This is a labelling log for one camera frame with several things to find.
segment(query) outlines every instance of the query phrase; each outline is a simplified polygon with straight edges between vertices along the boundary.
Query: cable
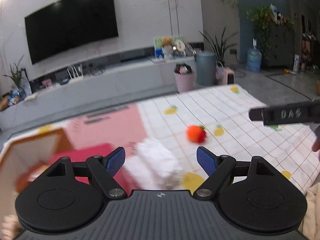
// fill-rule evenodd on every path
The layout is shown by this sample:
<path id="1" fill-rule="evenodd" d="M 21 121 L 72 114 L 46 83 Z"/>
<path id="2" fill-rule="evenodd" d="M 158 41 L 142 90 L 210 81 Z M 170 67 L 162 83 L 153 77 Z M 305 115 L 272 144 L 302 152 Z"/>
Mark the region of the cable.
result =
<path id="1" fill-rule="evenodd" d="M 236 54 L 236 60 L 237 60 L 237 62 L 240 64 L 240 62 L 239 62 L 239 60 L 238 60 L 238 58 L 237 58 L 237 54 Z"/>
<path id="2" fill-rule="evenodd" d="M 308 98 L 309 100 L 312 100 L 310 97 L 307 97 L 306 95 L 302 94 L 301 92 L 299 92 L 299 91 L 297 91 L 297 90 L 293 89 L 292 87 L 289 87 L 289 86 L 288 86 L 288 85 L 286 85 L 286 84 L 281 83 L 281 82 L 280 82 L 280 81 L 278 81 L 278 80 L 275 80 L 275 79 L 271 78 L 270 76 L 279 76 L 279 75 L 277 75 L 277 74 L 273 74 L 273 75 L 269 75 L 269 76 L 265 76 L 265 77 L 267 77 L 267 78 L 269 78 L 269 79 L 271 79 L 271 80 L 273 80 L 273 81 L 275 81 L 275 82 L 277 82 L 277 83 L 279 83 L 279 84 L 281 84 L 281 85 L 284 85 L 285 87 L 290 88 L 290 89 L 291 89 L 291 90 L 293 90 L 294 92 L 297 92 L 298 94 L 300 94 L 300 95 L 302 95 L 302 96 L 304 96 L 304 97 Z"/>
<path id="3" fill-rule="evenodd" d="M 238 78 L 244 78 L 244 77 L 245 77 L 245 73 L 244 73 L 244 72 L 241 72 L 241 71 L 239 71 L 239 70 L 236 70 L 235 68 L 232 68 L 232 70 L 235 71 L 235 72 L 239 72 L 239 73 L 241 73 L 241 74 L 243 75 L 243 76 L 241 76 L 241 77 L 238 76 Z"/>

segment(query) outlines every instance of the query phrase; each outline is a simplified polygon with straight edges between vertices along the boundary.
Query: orange fruit toy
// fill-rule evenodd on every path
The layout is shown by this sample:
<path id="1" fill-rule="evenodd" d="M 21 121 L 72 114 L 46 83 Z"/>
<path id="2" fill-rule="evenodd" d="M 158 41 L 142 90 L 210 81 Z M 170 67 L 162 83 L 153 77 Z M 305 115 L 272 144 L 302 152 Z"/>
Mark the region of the orange fruit toy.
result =
<path id="1" fill-rule="evenodd" d="M 204 126 L 190 125 L 187 128 L 187 138 L 195 143 L 203 143 L 207 137 Z"/>

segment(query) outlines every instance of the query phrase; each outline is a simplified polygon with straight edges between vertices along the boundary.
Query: television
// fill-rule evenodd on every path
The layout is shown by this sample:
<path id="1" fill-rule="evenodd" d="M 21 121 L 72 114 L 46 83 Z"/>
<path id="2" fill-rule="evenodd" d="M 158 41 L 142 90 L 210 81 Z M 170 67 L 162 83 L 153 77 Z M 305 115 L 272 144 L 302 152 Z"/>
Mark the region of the television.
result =
<path id="1" fill-rule="evenodd" d="M 114 0 L 61 0 L 25 17 L 32 64 L 94 41 L 118 37 Z"/>

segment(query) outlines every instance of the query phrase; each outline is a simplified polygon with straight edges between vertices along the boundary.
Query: trash can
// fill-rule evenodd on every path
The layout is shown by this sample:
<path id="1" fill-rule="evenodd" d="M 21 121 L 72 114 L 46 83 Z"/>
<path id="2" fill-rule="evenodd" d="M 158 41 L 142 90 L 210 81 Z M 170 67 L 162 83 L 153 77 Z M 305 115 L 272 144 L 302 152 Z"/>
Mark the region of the trash can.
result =
<path id="1" fill-rule="evenodd" d="M 194 72 L 189 74 L 184 74 L 184 75 L 181 75 L 179 73 L 174 73 L 174 76 L 176 78 L 176 83 L 177 83 L 179 93 L 193 90 L 193 81 L 195 79 Z"/>
<path id="2" fill-rule="evenodd" d="M 216 80 L 217 56 L 211 51 L 199 51 L 196 54 L 197 84 L 212 86 Z"/>

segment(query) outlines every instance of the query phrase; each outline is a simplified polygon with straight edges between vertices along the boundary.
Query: beige blanket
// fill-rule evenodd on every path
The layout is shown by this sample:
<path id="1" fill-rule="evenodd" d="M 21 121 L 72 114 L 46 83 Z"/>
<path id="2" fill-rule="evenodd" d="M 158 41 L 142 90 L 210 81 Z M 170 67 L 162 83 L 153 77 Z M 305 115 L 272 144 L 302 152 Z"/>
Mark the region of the beige blanket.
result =
<path id="1" fill-rule="evenodd" d="M 309 240 L 320 240 L 320 182 L 307 191 L 308 208 L 299 231 Z"/>

